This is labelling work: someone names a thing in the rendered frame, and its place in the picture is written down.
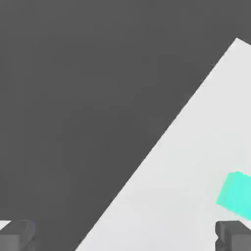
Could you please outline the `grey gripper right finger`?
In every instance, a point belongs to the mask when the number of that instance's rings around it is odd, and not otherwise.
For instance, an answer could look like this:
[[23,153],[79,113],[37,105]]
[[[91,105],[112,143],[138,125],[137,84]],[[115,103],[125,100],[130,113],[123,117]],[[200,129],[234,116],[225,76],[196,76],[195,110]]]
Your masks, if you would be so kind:
[[251,251],[251,229],[240,221],[217,221],[215,251]]

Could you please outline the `small turquoise cube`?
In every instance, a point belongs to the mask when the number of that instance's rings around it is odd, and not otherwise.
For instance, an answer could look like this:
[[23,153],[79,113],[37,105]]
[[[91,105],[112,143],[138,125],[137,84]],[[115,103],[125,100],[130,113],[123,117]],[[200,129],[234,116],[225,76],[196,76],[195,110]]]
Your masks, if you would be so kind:
[[216,204],[251,221],[251,176],[242,172],[229,173]]

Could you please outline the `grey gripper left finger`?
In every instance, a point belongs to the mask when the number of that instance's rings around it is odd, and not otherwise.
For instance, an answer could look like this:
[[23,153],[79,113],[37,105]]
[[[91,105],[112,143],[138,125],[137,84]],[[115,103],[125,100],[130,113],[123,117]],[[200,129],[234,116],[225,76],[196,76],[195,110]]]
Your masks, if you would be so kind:
[[36,224],[15,220],[0,230],[0,251],[36,251]]

